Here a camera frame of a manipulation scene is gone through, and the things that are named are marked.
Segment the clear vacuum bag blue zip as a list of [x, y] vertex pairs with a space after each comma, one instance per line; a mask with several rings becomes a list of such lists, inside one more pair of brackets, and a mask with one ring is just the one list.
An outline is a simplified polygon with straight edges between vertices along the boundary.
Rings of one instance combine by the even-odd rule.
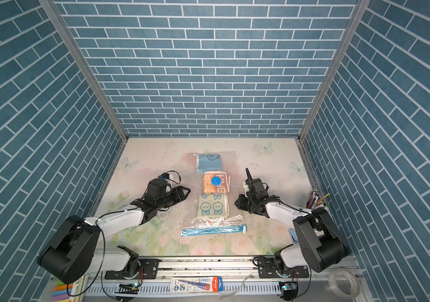
[[231, 184], [238, 172], [237, 159], [233, 150], [187, 155], [182, 177], [192, 190], [188, 200], [193, 207], [187, 210], [182, 237], [246, 233], [244, 218], [235, 208], [240, 190]]

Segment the orange white patterned towel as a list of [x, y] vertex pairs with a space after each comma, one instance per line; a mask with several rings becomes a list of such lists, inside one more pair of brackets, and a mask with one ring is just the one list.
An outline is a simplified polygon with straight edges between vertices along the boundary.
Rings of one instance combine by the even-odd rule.
[[225, 171], [207, 171], [203, 174], [204, 194], [228, 194], [230, 176]]

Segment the beige towel blue bunny print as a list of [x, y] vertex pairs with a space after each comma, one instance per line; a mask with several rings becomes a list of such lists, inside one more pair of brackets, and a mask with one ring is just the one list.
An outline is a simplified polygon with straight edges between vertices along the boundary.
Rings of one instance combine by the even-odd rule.
[[201, 194], [197, 216], [202, 218], [226, 218], [228, 205], [226, 194]]

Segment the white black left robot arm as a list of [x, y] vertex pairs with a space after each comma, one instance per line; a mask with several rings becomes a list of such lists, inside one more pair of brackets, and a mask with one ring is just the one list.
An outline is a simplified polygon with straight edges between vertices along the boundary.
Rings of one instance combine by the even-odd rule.
[[171, 186], [169, 180], [156, 178], [148, 183], [141, 198], [123, 210], [98, 217], [73, 215], [62, 222], [37, 258], [37, 264], [65, 284], [84, 275], [115, 272], [124, 279], [141, 272], [138, 253], [124, 245], [107, 251], [107, 238], [130, 227], [148, 223], [159, 211], [185, 201], [191, 190]]

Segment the light blue towel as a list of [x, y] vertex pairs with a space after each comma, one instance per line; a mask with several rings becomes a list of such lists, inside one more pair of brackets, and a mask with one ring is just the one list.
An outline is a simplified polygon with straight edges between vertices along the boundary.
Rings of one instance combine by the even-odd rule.
[[197, 172], [204, 174], [209, 171], [221, 171], [222, 161], [220, 154], [197, 154]]

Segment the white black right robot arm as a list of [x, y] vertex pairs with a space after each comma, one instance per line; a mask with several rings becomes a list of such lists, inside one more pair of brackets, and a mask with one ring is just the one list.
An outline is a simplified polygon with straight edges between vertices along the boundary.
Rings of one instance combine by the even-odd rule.
[[347, 239], [327, 210], [288, 205], [280, 197], [270, 195], [269, 186], [259, 178], [252, 178], [248, 169], [246, 176], [247, 190], [239, 195], [236, 207], [250, 215], [292, 225], [295, 230], [297, 242], [274, 254], [275, 270], [280, 275], [291, 275], [296, 268], [303, 266], [320, 273], [349, 255]]

